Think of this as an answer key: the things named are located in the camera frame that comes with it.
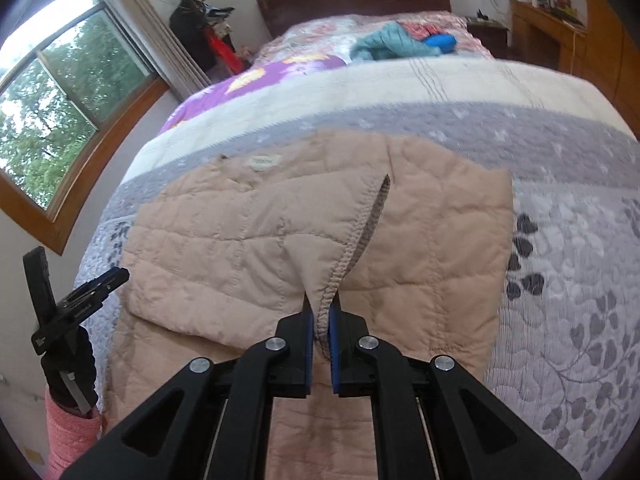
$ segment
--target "green foliage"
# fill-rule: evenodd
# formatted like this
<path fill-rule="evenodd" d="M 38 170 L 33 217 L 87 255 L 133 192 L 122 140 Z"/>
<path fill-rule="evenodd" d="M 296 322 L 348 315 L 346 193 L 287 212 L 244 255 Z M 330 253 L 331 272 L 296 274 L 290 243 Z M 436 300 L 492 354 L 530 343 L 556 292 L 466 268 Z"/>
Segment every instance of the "green foliage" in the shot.
<path fill-rule="evenodd" d="M 101 13 L 78 26 L 70 41 L 44 50 L 56 78 L 99 121 L 145 78 Z M 0 97 L 19 106 L 17 118 L 0 111 L 0 163 L 28 195 L 45 207 L 94 128 L 35 60 Z"/>

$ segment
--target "wooden window frame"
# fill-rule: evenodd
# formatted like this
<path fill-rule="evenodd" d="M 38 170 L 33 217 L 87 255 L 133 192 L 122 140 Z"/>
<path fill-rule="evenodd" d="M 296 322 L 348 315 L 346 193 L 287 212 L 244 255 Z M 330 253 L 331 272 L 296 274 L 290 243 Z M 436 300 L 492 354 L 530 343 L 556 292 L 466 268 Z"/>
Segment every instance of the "wooden window frame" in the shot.
<path fill-rule="evenodd" d="M 60 82 L 54 78 L 56 85 L 96 131 L 65 173 L 47 208 L 37 204 L 5 171 L 0 169 L 0 209 L 36 240 L 60 255 L 65 249 L 82 206 L 107 163 L 138 121 L 168 91 L 169 85 L 153 71 L 103 2 L 99 2 L 40 42 L 4 75 L 0 84 L 0 94 L 2 94 L 35 59 L 39 59 L 44 69 L 49 72 L 42 50 L 70 28 L 101 11 L 111 19 L 134 54 L 149 70 L 149 75 L 100 124 L 97 124 L 94 114 L 75 98 L 72 92 L 65 91 L 60 86 Z"/>
<path fill-rule="evenodd" d="M 0 209 L 22 229 L 62 255 L 89 193 L 111 157 L 142 116 L 169 89 L 155 74 L 121 105 L 108 128 L 96 132 L 66 172 L 47 209 L 41 208 L 0 171 Z"/>

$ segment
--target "white tag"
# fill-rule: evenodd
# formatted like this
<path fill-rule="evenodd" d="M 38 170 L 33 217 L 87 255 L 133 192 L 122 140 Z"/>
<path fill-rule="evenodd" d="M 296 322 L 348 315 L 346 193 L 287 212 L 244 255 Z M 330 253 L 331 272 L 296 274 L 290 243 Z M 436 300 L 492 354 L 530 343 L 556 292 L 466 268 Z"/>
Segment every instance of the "white tag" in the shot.
<path fill-rule="evenodd" d="M 254 171 L 264 171 L 277 166 L 282 155 L 255 155 L 249 159 L 249 167 Z"/>

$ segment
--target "dark wooden nightstand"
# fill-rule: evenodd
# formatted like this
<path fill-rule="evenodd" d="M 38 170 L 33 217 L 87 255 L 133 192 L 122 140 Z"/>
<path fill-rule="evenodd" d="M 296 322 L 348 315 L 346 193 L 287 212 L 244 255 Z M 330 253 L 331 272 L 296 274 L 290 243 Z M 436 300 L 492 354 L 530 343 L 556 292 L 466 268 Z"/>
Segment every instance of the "dark wooden nightstand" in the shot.
<path fill-rule="evenodd" d="M 466 30 L 478 38 L 489 52 L 497 59 L 508 59 L 507 27 L 494 20 L 466 19 Z"/>

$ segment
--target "black glove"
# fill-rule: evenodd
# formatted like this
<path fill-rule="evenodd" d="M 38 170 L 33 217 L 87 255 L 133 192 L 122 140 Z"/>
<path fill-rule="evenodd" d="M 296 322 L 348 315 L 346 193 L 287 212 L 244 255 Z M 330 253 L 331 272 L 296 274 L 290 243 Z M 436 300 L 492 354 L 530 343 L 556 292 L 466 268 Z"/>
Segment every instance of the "black glove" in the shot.
<path fill-rule="evenodd" d="M 74 412 L 78 410 L 78 404 L 66 389 L 60 377 L 60 372 L 73 372 L 75 381 L 84 398 L 91 407 L 98 402 L 95 393 L 95 358 L 94 350 L 89 341 L 87 331 L 79 326 L 76 341 L 76 353 L 72 354 L 67 342 L 63 339 L 55 342 L 42 356 L 40 364 L 49 383 L 49 394 L 57 405 Z"/>

